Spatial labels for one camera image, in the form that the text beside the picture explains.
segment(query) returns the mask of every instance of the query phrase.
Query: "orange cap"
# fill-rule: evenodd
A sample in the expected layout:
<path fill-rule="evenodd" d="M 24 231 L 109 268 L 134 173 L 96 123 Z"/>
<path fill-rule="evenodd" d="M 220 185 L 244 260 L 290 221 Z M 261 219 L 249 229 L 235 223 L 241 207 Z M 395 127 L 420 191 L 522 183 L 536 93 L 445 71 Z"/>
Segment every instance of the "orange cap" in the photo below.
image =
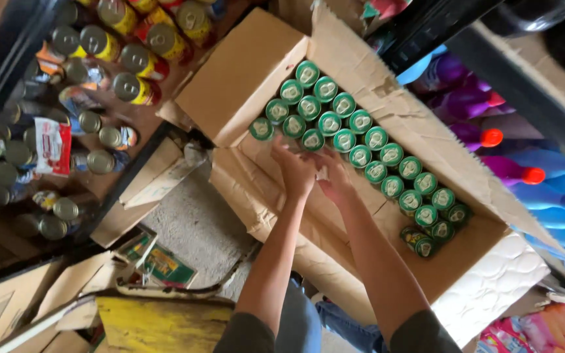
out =
<path fill-rule="evenodd" d="M 522 181 L 524 181 L 525 184 L 529 184 L 529 185 L 539 184 L 542 181 L 544 181 L 545 177 L 546 177 L 546 173 L 544 172 L 544 170 L 541 170 L 540 168 L 531 168 L 528 166 L 524 168 L 524 170 L 522 171 Z"/>
<path fill-rule="evenodd" d="M 490 99 L 487 100 L 487 104 L 489 104 L 490 107 L 499 106 L 505 104 L 505 99 L 501 97 L 500 94 L 492 91 L 490 93 Z"/>
<path fill-rule="evenodd" d="M 481 132 L 481 146 L 494 147 L 503 141 L 503 132 L 499 129 L 487 129 Z"/>

